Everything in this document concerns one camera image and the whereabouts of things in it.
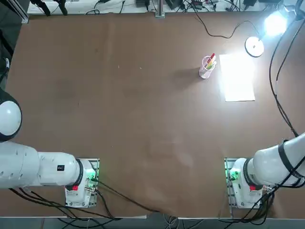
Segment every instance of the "brown paper surface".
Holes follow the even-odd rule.
[[[258,13],[200,16],[212,34],[230,35],[244,20],[261,29],[263,21]],[[229,217],[227,199],[221,211],[224,158],[250,157],[292,137],[268,81],[278,38],[266,38],[264,54],[253,59],[255,101],[226,103],[220,65],[204,81],[198,76],[201,59],[213,52],[216,56],[244,52],[244,41],[255,32],[245,23],[229,40],[213,38],[194,17],[192,13],[167,14],[165,19],[152,13],[31,17],[22,26],[7,86],[23,111],[14,141],[38,151],[98,157],[103,182],[161,212],[205,218],[221,212],[221,217]],[[278,91],[301,133],[305,52],[300,38],[282,70]],[[277,68],[284,53],[280,50],[274,62]],[[62,187],[36,190],[64,203]],[[0,192],[1,216],[60,214],[7,190]],[[301,192],[280,190],[271,217],[304,218]],[[116,216],[147,213],[104,189],[103,193]],[[106,214],[101,202],[89,210]]]

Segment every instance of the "pen holder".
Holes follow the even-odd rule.
[[[213,69],[215,68],[216,65],[214,65],[211,69],[206,69],[205,66],[208,64],[208,60],[210,59],[209,56],[205,56],[202,59],[202,63],[201,63],[201,67],[199,69],[199,75],[201,78],[203,79],[207,79],[210,77],[211,72],[213,71]]]

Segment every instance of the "lamp head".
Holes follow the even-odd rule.
[[[268,36],[283,34],[287,29],[287,18],[279,11],[270,14],[264,22],[264,30]]]

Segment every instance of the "pen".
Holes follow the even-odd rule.
[[[216,59],[216,57],[215,57],[215,55],[213,56],[213,58],[211,59],[211,61],[209,61],[209,63],[207,64],[207,68],[208,67],[210,67],[212,64],[213,64],[213,62],[215,61],[215,59]]]
[[[206,66],[211,62],[211,60],[214,58],[214,56],[215,56],[215,53],[213,53],[213,54],[210,56],[210,58],[208,59],[206,65],[205,65],[204,67],[206,67]]]

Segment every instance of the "cable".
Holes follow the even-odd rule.
[[[213,7],[214,12],[216,12],[214,3],[212,2],[212,0],[210,0],[210,1],[211,1],[211,4],[212,4],[212,7]]]
[[[30,194],[26,193],[22,188],[19,188],[19,190],[20,190],[24,195],[26,195],[27,197],[29,197],[29,198],[31,198],[31,199],[43,200],[43,201],[45,201],[45,202],[48,202],[48,203],[51,204],[54,208],[57,208],[59,211],[61,211],[64,215],[66,215],[67,217],[71,218],[71,216],[68,215],[65,211],[63,211],[63,210],[61,210],[59,207],[55,206],[51,201],[48,201],[48,200],[44,199],[43,197],[39,196],[37,193],[35,193],[35,195],[37,195],[39,198],[36,198],[36,197],[31,196]],[[69,210],[69,212],[70,212],[75,218],[77,218],[77,216],[76,216],[72,211]]]
[[[289,54],[289,52],[290,52],[290,49],[291,49],[291,47],[292,47],[292,44],[294,43],[295,38],[296,38],[296,36],[298,35],[298,33],[300,32],[300,29],[302,28],[303,24],[304,24],[304,21],[303,21],[303,23],[301,24],[301,26],[299,27],[299,29],[296,31],[296,33],[295,33],[295,35],[294,35],[294,37],[293,37],[293,39],[292,39],[292,41],[291,41],[291,43],[290,43],[290,45],[289,45],[289,48],[288,48],[288,50],[287,50],[287,53],[286,53],[286,55],[285,55],[285,57],[284,57],[284,59],[283,59],[283,62],[281,63],[281,66],[280,66],[280,68],[279,68],[279,70],[278,70],[278,72],[277,72],[277,75],[276,75],[276,82],[278,81],[278,77],[279,77],[280,71],[281,71],[281,69],[282,69],[282,67],[283,67],[283,64],[284,64],[284,62],[285,62],[285,60],[286,60],[286,58],[287,58],[287,56],[288,56],[288,54]]]
[[[68,226],[70,226],[70,225],[72,225],[72,224],[66,224],[62,229],[65,229],[66,227],[68,227]]]
[[[53,207],[53,208],[59,207],[59,208],[62,208],[60,204],[58,204],[58,203],[56,203],[54,201],[50,201],[50,203],[54,203],[55,206],[54,205],[50,205],[50,204],[46,204],[46,203],[43,203],[43,202],[39,202],[39,201],[30,199],[30,198],[27,198],[27,197],[23,196],[22,194],[20,194],[19,192],[17,192],[16,190],[12,189],[12,188],[9,188],[9,190],[12,191],[13,193],[15,193],[17,196],[19,196],[22,199],[25,199],[27,201],[30,201],[30,202],[33,202],[33,203],[36,203],[36,204],[40,204],[40,205],[44,205],[44,206],[48,206],[48,207]],[[99,214],[99,213],[96,213],[96,212],[86,211],[86,210],[81,209],[81,208],[73,208],[73,207],[69,207],[69,206],[64,206],[64,208],[65,209],[74,209],[74,210],[77,210],[77,211],[82,211],[82,212],[90,213],[90,214],[93,214],[93,215],[96,215],[96,216],[100,216],[100,217],[105,217],[105,218],[111,219],[108,216],[105,216],[105,215],[102,215],[102,214]]]
[[[90,12],[94,12],[95,15],[96,15],[96,12],[98,12],[99,14],[101,13],[100,10],[98,10],[98,9],[92,9],[92,10],[85,12],[85,15],[88,15]]]
[[[287,30],[285,31],[285,33],[282,35],[282,37],[279,39],[275,49],[274,49],[274,52],[272,54],[272,57],[271,57],[271,61],[270,61],[270,66],[269,66],[269,83],[270,83],[270,88],[271,88],[271,91],[272,91],[272,94],[275,98],[275,101],[276,101],[276,105],[278,107],[278,110],[281,114],[281,116],[283,117],[284,121],[287,123],[287,125],[290,127],[291,131],[294,133],[295,137],[299,136],[299,134],[296,132],[296,130],[294,129],[294,127],[292,126],[289,118],[288,118],[288,115],[286,114],[286,112],[284,111],[282,105],[280,104],[280,102],[278,101],[278,98],[277,98],[277,94],[275,93],[274,89],[273,89],[273,85],[272,85],[272,80],[271,80],[271,68],[272,68],[272,63],[273,63],[273,59],[274,59],[274,56],[275,56],[275,53],[276,53],[276,50],[280,44],[280,42],[282,41],[284,35],[287,33],[287,31],[291,28],[291,25],[294,23],[294,21],[292,23],[289,24]],[[294,39],[296,37],[296,35],[299,33],[300,29],[302,28],[302,26],[304,25],[305,21],[302,22],[301,26],[299,27],[298,31],[295,33],[295,36],[294,36]]]
[[[52,13],[51,14],[53,14],[57,9],[58,9],[58,7],[59,7],[59,5],[56,7],[56,9],[55,10],[53,10],[52,11]]]
[[[156,6],[154,5],[154,2],[152,3],[152,5],[153,5],[153,7],[154,7],[154,10],[157,11]]]
[[[145,209],[145,210],[147,210],[147,211],[159,212],[159,211],[157,211],[157,210],[154,210],[154,209],[148,208],[148,207],[146,207],[146,206],[144,206],[144,205],[142,205],[142,204],[139,204],[138,202],[134,201],[133,199],[130,199],[129,197],[127,197],[127,196],[123,195],[122,193],[120,193],[120,192],[114,190],[112,187],[106,185],[105,183],[103,183],[103,182],[101,182],[101,181],[98,181],[97,179],[94,179],[94,178],[93,178],[93,179],[91,179],[91,180],[92,180],[92,181],[95,181],[95,182],[98,182],[99,184],[101,184],[101,185],[107,187],[108,189],[110,189],[111,191],[115,192],[115,193],[118,194],[119,196],[125,198],[126,200],[129,200],[130,202],[134,203],[135,205],[137,205],[137,206],[139,206],[139,207],[141,207],[141,208],[143,208],[143,209]]]
[[[283,187],[283,184],[284,184],[284,183],[292,176],[292,174],[293,174],[293,173],[303,164],[304,161],[305,161],[305,156],[304,156],[304,157],[302,158],[302,160],[301,160],[301,161],[300,161],[300,162],[290,171],[289,175],[281,182],[281,184],[276,184],[272,191],[270,191],[269,193],[266,193],[266,194],[262,195],[262,197],[261,197],[258,201],[256,201],[256,202],[253,204],[252,208],[247,212],[247,214],[246,214],[244,217],[242,217],[241,219],[234,220],[234,221],[230,222],[224,229],[229,228],[229,227],[230,227],[232,224],[234,224],[234,223],[238,223],[238,222],[243,222],[243,223],[251,222],[251,221],[250,221],[251,219],[245,219],[245,218],[250,214],[250,212],[254,209],[254,207],[255,207],[260,201],[262,201],[265,197],[267,197],[267,199],[264,200],[264,201],[266,202],[266,201],[268,201],[268,199],[271,197],[271,203],[268,202],[267,208],[266,208],[266,214],[267,214],[267,213],[268,213],[268,210],[270,209],[270,206],[271,206],[272,203],[273,203],[273,200],[274,200],[274,197],[275,197],[275,192],[276,192],[279,188]]]
[[[102,201],[103,201],[103,204],[104,204],[104,206],[105,206],[105,209],[106,209],[106,212],[107,212],[108,216],[109,216],[110,218],[114,219],[114,216],[110,213],[109,208],[108,208],[107,203],[106,203],[106,200],[105,200],[105,198],[103,197],[103,195],[100,193],[99,190],[95,190],[95,192],[101,197],[101,199],[102,199]]]
[[[94,9],[95,9],[95,7],[97,6],[97,4],[99,4],[100,3],[100,1],[97,1],[96,3],[95,3],[95,5],[94,5]]]
[[[122,2],[122,8],[121,8],[121,10],[120,10],[120,13],[122,13],[124,3],[125,3],[125,1]]]
[[[233,32],[232,32],[232,34],[231,34],[230,36],[212,35],[212,34],[210,34],[210,32],[208,31],[208,29],[207,29],[205,23],[202,21],[202,19],[199,17],[199,15],[197,14],[196,11],[195,11],[195,14],[196,14],[197,18],[199,19],[199,21],[201,22],[201,24],[204,26],[205,31],[207,32],[207,34],[208,34],[209,36],[211,36],[211,37],[222,37],[222,38],[225,38],[225,39],[230,39],[231,37],[233,37],[233,35],[234,35],[235,31],[237,30],[237,28],[240,27],[240,26],[241,26],[242,24],[244,24],[245,22],[250,23],[250,24],[253,26],[253,28],[255,29],[255,31],[256,31],[256,33],[258,34],[258,36],[260,36],[260,34],[259,34],[258,30],[256,29],[256,27],[254,26],[254,24],[253,24],[251,21],[249,21],[249,20],[245,20],[245,21],[243,21],[243,22],[237,24],[237,25],[235,26],[235,28],[233,29]]]
[[[19,188],[19,190],[20,190],[24,195],[26,195],[26,196],[28,196],[28,197],[30,197],[30,198],[32,198],[32,199],[40,199],[40,200],[44,200],[44,201],[46,201],[46,202],[48,202],[48,203],[56,203],[56,202],[49,201],[49,200],[47,200],[47,199],[41,197],[40,195],[38,195],[37,193],[35,193],[35,192],[33,192],[33,191],[31,191],[31,193],[33,193],[34,195],[38,196],[39,198],[36,198],[36,197],[33,197],[33,196],[29,195],[29,194],[26,193],[22,188]],[[67,206],[63,206],[63,205],[58,204],[58,203],[56,203],[56,204],[57,204],[58,206],[64,208],[64,209],[67,209]],[[62,211],[59,207],[56,207],[55,205],[52,205],[52,206],[55,207],[55,208],[57,208],[58,210],[60,210],[60,211],[61,211],[64,215],[66,215],[67,217],[71,218],[66,212]],[[67,209],[67,210],[76,218],[74,221],[76,221],[76,220],[86,221],[85,219],[81,219],[81,218],[77,217],[70,209]],[[72,221],[72,222],[68,223],[68,222],[65,222],[65,221],[61,220],[60,218],[58,218],[58,220],[60,220],[60,221],[62,221],[62,222],[64,222],[64,223],[66,223],[67,225],[72,225],[71,223],[74,222],[74,221]],[[107,224],[107,223],[110,223],[110,222],[112,222],[112,221],[114,221],[114,220],[121,220],[121,219],[120,219],[120,218],[118,218],[118,219],[111,219],[110,221],[108,221],[108,222],[106,222],[106,223],[104,223],[104,224],[100,224],[98,221],[92,219],[92,221],[95,222],[95,223],[97,224],[97,226],[89,227],[89,228],[102,227],[102,229],[105,229],[105,227],[103,227],[103,225],[105,225],[105,224]],[[79,227],[79,226],[76,226],[76,225],[72,225],[72,226],[78,227],[78,228],[88,228],[88,227]]]
[[[87,229],[87,228],[97,228],[97,227],[100,227],[100,225],[95,225],[95,226],[90,226],[90,227],[82,227],[82,226],[73,225],[72,222],[66,222],[66,221],[62,220],[61,218],[57,218],[57,219],[59,221],[65,223],[65,224],[67,224],[68,226],[72,226],[72,227],[75,227],[75,228],[86,228]],[[106,225],[106,224],[108,224],[108,223],[110,223],[112,221],[113,221],[113,219],[111,219],[111,220],[109,220],[109,221],[107,221],[105,223],[102,223],[102,225],[104,226],[104,225]]]
[[[228,0],[224,0],[224,1],[226,1],[226,2],[228,2],[228,3],[230,3],[230,4],[232,4],[232,5],[234,5],[234,6],[238,9],[238,11],[240,11],[240,8],[239,8],[236,4],[234,4],[233,2],[228,1]]]
[[[205,219],[200,220],[198,223],[196,223],[195,225],[193,225],[187,229],[193,229],[193,228],[197,227],[199,224],[201,224],[203,221],[205,221]]]

